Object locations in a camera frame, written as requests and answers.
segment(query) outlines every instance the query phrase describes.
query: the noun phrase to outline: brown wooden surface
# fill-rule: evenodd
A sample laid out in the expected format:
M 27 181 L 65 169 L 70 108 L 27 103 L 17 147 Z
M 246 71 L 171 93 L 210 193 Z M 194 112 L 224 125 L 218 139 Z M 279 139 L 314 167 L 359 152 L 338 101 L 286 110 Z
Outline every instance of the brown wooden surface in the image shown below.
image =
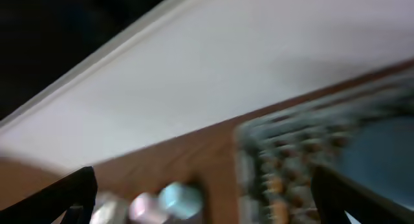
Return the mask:
M 212 223 L 238 223 L 234 129 L 268 113 L 403 71 L 414 60 L 311 92 L 273 106 L 176 137 L 95 166 L 101 190 L 127 199 L 158 192 L 172 181 L 201 181 Z

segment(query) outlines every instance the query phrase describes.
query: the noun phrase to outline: black object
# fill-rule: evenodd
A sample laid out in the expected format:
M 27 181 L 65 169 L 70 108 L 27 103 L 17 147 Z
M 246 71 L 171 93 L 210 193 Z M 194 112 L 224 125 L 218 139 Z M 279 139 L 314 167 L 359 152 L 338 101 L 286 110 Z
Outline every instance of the black object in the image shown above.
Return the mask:
M 66 211 L 61 224 L 88 224 L 97 191 L 93 168 L 84 167 L 0 211 L 0 223 L 50 224 Z
M 414 223 L 412 211 L 322 166 L 311 190 L 322 224 L 350 224 L 345 211 L 360 223 Z

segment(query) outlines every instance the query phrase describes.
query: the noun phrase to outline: gray plastic basket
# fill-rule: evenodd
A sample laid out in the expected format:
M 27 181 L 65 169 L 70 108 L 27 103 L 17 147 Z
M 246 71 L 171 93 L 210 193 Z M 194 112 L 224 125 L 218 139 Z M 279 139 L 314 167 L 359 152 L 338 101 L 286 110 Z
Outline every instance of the gray plastic basket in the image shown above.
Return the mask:
M 309 189 L 314 166 L 334 168 L 362 126 L 412 114 L 414 69 L 240 125 L 241 222 L 283 223 L 286 217 L 273 212 L 283 204 L 289 223 L 319 223 Z

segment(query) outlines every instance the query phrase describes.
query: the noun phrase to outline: wall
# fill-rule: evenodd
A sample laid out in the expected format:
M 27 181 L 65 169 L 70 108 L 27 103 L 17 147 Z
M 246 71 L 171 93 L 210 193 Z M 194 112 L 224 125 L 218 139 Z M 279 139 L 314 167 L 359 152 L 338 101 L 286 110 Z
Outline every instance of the wall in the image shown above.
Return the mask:
M 413 1 L 186 0 L 3 126 L 1 150 L 67 172 L 368 73 L 414 55 Z

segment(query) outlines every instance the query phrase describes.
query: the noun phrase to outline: light blue cup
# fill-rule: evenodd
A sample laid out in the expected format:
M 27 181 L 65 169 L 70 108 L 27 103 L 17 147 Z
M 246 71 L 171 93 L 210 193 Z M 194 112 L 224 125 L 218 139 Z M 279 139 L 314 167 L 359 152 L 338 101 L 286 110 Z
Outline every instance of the light blue cup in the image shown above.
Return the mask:
M 195 188 L 174 182 L 161 191 L 158 204 L 179 219 L 189 219 L 201 212 L 202 196 Z

